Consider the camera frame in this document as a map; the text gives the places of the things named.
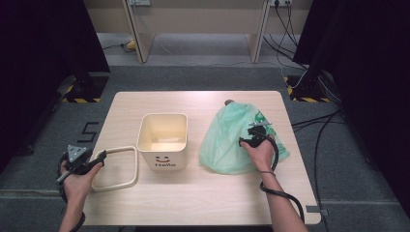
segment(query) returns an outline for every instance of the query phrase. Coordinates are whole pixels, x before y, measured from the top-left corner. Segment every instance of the plastic bag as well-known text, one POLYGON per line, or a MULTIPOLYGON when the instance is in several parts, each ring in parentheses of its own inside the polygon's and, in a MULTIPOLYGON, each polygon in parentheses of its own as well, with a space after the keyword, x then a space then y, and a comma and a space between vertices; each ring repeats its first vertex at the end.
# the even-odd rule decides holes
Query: plastic bag
MULTIPOLYGON (((255 171, 247 151, 239 146, 239 137, 250 139, 249 123, 267 121, 250 103, 231 102, 215 116, 199 149, 199 162, 220 174, 242 174, 255 171)), ((275 137, 279 160, 289 156, 271 125, 264 126, 275 137)))

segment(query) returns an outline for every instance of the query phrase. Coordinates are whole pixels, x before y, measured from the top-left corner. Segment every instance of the hand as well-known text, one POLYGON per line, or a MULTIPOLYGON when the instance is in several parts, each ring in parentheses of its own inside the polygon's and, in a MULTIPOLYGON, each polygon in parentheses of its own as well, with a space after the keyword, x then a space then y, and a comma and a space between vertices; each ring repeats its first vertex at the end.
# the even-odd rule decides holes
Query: hand
POLYGON ((252 148, 246 142, 241 142, 241 146, 247 150, 250 159, 259 171, 270 171, 272 165, 272 157, 274 156, 274 146, 268 139, 265 139, 258 147, 252 148))
MULTIPOLYGON (((66 169, 66 161, 61 163, 61 173, 64 173, 66 169)), ((64 180, 64 191, 66 193, 67 199, 83 201, 87 197, 88 193, 91 191, 91 184, 93 182, 94 176, 103 167, 101 162, 97 163, 87 174, 85 175, 75 175, 71 174, 64 180)))

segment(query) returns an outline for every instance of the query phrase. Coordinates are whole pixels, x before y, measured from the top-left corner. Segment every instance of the smiley face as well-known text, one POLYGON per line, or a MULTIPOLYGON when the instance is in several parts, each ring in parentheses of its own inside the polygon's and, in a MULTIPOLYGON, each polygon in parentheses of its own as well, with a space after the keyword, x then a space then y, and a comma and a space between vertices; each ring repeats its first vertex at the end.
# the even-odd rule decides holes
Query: smiley face
POLYGON ((169 157, 163 157, 163 159, 161 159, 161 157, 155 157, 157 162, 170 162, 169 157))

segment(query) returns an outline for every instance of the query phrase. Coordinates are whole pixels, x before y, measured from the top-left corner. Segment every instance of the wooden table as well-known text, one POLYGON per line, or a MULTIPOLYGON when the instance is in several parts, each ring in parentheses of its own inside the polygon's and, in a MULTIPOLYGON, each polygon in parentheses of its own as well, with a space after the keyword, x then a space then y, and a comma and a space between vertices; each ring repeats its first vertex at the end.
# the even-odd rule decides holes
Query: wooden table
MULTIPOLYGON (((188 116, 186 169, 152 171, 138 155, 138 180, 130 188, 93 192, 84 213, 87 225, 263 225, 271 224, 266 195, 259 189, 257 173, 220 175, 199 164, 199 147, 225 100, 249 102, 273 123, 291 155, 278 164, 276 173, 284 190, 304 206, 306 223, 320 215, 307 213, 316 206, 308 175, 279 92, 198 91, 121 92, 109 109, 95 151, 136 146, 139 127, 148 113, 185 113, 188 116)), ((131 178, 132 153, 108 155, 98 174, 100 184, 112 185, 131 178)))

